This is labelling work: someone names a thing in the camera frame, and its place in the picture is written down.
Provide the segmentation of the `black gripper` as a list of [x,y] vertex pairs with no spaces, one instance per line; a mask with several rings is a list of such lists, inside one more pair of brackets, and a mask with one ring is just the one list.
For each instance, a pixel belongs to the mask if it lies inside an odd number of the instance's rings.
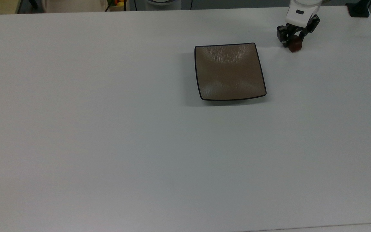
[[314,32],[319,23],[320,18],[315,14],[310,18],[306,27],[300,27],[289,23],[286,25],[280,25],[277,27],[277,38],[284,48],[287,48],[292,36],[300,36],[301,41],[303,41],[306,35]]

